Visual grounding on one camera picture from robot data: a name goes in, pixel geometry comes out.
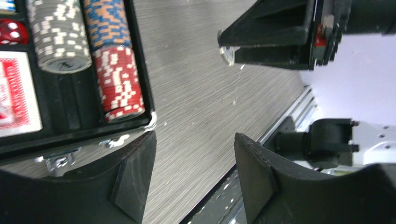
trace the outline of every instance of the playing card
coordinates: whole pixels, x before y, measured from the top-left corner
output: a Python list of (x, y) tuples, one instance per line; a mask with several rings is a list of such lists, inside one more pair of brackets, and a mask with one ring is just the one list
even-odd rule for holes
[(0, 51), (0, 137), (41, 129), (27, 53)]

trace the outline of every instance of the gray table surface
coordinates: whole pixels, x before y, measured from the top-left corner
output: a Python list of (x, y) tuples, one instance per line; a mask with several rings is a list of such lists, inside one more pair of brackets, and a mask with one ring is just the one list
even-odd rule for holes
[[(145, 224), (176, 224), (235, 163), (233, 136), (256, 139), (303, 91), (296, 72), (226, 67), (217, 31), (254, 1), (135, 0), (158, 114)], [(113, 150), (85, 147), (74, 168)], [(44, 164), (3, 169), (40, 177)]]

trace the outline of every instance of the poker chip case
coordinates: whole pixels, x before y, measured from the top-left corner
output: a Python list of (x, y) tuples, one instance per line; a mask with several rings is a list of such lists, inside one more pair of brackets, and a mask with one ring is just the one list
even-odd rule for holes
[(52, 74), (43, 71), (38, 66), (26, 2), (15, 1), (15, 5), (16, 14), (1, 14), (0, 19), (7, 18), (21, 22), (28, 30), (29, 42), (15, 45), (2, 44), (0, 51), (20, 51), (28, 54), (42, 129), (34, 133), (0, 138), (0, 163), (98, 144), (123, 134), (154, 128), (156, 124), (154, 101), (132, 0), (125, 0), (124, 5), (133, 40), (144, 113), (133, 119), (116, 123), (106, 122), (94, 63), (88, 69), (74, 74)]

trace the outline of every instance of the poker chip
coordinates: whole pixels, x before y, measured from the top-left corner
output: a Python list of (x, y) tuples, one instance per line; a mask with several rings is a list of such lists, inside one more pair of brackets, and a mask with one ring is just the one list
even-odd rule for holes
[(133, 50), (123, 45), (105, 46), (94, 51), (93, 60), (106, 121), (122, 121), (144, 113)]
[(143, 112), (144, 109), (140, 105), (135, 104), (109, 111), (106, 113), (105, 118), (108, 123), (113, 123), (134, 118)]
[(14, 0), (0, 0), (0, 14), (15, 14), (15, 1)]
[(106, 45), (132, 46), (122, 0), (84, 0), (84, 11), (94, 51)]
[(39, 67), (73, 74), (92, 64), (84, 19), (77, 0), (27, 0), (28, 20)]

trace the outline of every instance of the dice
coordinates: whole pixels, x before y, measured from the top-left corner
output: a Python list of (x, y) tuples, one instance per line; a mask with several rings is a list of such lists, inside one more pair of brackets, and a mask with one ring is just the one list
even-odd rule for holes
[(28, 30), (18, 21), (0, 19), (0, 44), (28, 43)]

